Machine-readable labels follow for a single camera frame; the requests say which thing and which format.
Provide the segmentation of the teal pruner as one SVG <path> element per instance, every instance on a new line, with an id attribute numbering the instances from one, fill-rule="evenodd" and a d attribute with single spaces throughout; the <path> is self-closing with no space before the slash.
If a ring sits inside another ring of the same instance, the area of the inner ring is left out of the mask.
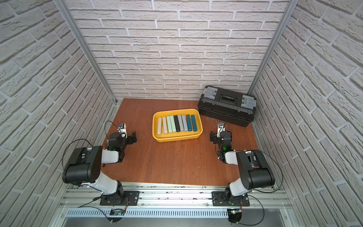
<path id="1" fill-rule="evenodd" d="M 186 121 L 187 121 L 188 131 L 192 131 L 192 121 L 191 121 L 191 116 L 189 114 L 186 115 Z"/>
<path id="2" fill-rule="evenodd" d="M 198 131 L 195 115 L 191 115 L 193 131 Z"/>

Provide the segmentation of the grey pruner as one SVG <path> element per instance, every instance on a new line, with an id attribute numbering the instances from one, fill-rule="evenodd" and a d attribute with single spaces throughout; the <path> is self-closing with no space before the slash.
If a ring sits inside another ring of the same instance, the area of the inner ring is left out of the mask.
<path id="1" fill-rule="evenodd" d="M 187 125 L 186 115 L 182 115 L 181 118 L 182 118 L 182 123 L 183 123 L 184 131 L 188 131 L 188 125 Z"/>
<path id="2" fill-rule="evenodd" d="M 182 121 L 182 116 L 180 114 L 177 115 L 177 116 L 178 116 L 180 131 L 184 131 L 184 125 L 183 125 L 183 121 Z"/>

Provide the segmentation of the light green pruner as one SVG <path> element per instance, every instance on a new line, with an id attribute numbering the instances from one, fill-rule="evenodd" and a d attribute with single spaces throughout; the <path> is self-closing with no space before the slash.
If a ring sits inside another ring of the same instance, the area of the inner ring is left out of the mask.
<path id="1" fill-rule="evenodd" d="M 170 116 L 170 121 L 171 121 L 172 132 L 176 132 L 175 119 L 173 115 Z"/>
<path id="2" fill-rule="evenodd" d="M 172 124 L 171 124 L 171 118 L 170 116 L 166 117 L 166 121 L 167 121 L 167 128 L 168 128 L 168 133 L 172 133 L 173 129 L 172 129 Z"/>

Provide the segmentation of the yellow plastic tray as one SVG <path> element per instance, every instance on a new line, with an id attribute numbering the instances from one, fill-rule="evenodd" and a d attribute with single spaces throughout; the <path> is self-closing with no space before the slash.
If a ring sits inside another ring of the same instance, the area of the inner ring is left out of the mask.
<path id="1" fill-rule="evenodd" d="M 198 131 L 180 131 L 180 132 L 172 132 L 168 134 L 164 134 L 163 128 L 162 128 L 162 134 L 157 135 L 157 121 L 159 117 L 167 117 L 171 115 L 195 115 L 196 118 L 196 124 Z M 158 142 L 167 142 L 167 141 L 180 141 L 180 140 L 188 140 L 188 139 L 196 139 L 203 133 L 203 126 L 201 123 L 201 118 L 196 109 L 179 109 L 179 110 L 169 110 L 169 111 L 161 111 L 157 112 L 153 116 L 153 129 L 152 129 L 152 135 L 154 139 L 156 139 Z"/>

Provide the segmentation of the black folding pruner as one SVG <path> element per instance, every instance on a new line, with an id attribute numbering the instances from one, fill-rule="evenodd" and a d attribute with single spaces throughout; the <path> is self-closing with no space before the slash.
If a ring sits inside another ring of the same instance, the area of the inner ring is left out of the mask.
<path id="1" fill-rule="evenodd" d="M 177 115 L 174 115 L 174 122 L 175 122 L 175 129 L 177 132 L 180 132 L 180 124 L 179 124 L 179 119 Z"/>

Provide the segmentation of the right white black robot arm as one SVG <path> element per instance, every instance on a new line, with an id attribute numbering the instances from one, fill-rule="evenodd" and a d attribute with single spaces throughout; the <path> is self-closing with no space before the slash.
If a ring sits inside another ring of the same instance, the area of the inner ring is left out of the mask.
<path id="1" fill-rule="evenodd" d="M 275 177 L 260 150 L 236 151 L 232 149 L 232 133 L 230 131 L 211 132 L 210 141 L 217 145 L 218 159 L 225 164 L 237 165 L 240 177 L 229 183 L 221 198 L 230 205 L 242 201 L 248 192 L 267 188 L 275 184 Z"/>

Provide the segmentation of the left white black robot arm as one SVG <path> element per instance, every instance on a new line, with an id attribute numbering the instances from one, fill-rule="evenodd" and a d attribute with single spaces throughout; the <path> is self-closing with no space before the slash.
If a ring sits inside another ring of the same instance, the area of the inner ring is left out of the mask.
<path id="1" fill-rule="evenodd" d="M 122 131 L 110 135 L 106 148 L 102 146 L 75 148 L 63 167 L 63 182 L 99 191 L 101 206 L 137 205 L 139 191 L 124 191 L 120 181 L 111 179 L 101 170 L 105 164 L 121 163 L 126 146 L 136 142 L 136 132 L 128 136 Z"/>

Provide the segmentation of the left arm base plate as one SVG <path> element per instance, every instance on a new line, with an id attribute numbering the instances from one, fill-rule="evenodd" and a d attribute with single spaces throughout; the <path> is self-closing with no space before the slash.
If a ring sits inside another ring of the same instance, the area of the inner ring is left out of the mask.
<path id="1" fill-rule="evenodd" d="M 123 195 L 118 193 L 102 195 L 101 206 L 136 206 L 139 200 L 140 191 L 124 191 Z"/>

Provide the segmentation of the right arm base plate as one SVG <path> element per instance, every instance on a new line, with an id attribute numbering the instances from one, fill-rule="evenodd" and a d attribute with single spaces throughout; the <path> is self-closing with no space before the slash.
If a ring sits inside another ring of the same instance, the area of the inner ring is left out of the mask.
<path id="1" fill-rule="evenodd" d="M 214 191 L 212 194 L 212 202 L 215 207 L 232 206 L 232 207 L 248 207 L 250 206 L 248 195 L 232 196 L 225 191 Z"/>

